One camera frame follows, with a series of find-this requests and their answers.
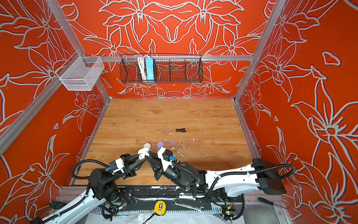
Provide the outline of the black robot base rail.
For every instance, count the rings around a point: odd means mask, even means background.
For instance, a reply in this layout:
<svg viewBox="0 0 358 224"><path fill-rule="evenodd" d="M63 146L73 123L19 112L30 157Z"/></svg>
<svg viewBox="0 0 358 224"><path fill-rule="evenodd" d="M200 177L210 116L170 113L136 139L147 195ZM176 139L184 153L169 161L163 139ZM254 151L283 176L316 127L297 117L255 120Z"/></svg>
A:
<svg viewBox="0 0 358 224"><path fill-rule="evenodd" d="M192 197L189 188L181 189L174 185L123 185L119 186L119 190L123 196L114 203L120 207L118 216L151 213L157 201L166 203L168 213L221 214L230 205L232 210L237 211L240 211L242 206L240 196L221 199L220 192L216 191L208 200L197 201ZM171 205L172 200L195 207L203 206L204 213Z"/></svg>

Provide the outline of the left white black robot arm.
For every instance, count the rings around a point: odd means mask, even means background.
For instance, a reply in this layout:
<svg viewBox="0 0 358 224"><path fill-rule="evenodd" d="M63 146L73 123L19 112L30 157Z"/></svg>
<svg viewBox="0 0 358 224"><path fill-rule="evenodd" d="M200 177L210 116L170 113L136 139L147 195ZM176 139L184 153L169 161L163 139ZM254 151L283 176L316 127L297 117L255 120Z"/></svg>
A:
<svg viewBox="0 0 358 224"><path fill-rule="evenodd" d="M117 215L121 204L127 201L129 191L120 190L116 180L134 177L136 171L145 162L146 154L122 155L119 159L105 164L94 159L85 159L78 162L71 171L71 176L76 180L87 180L87 186L83 193L58 211L47 217L36 217L32 224L74 224L86 216L95 208L100 208L105 218L112 218ZM88 176L78 176L75 170L84 163L96 163L101 168L92 170Z"/></svg>

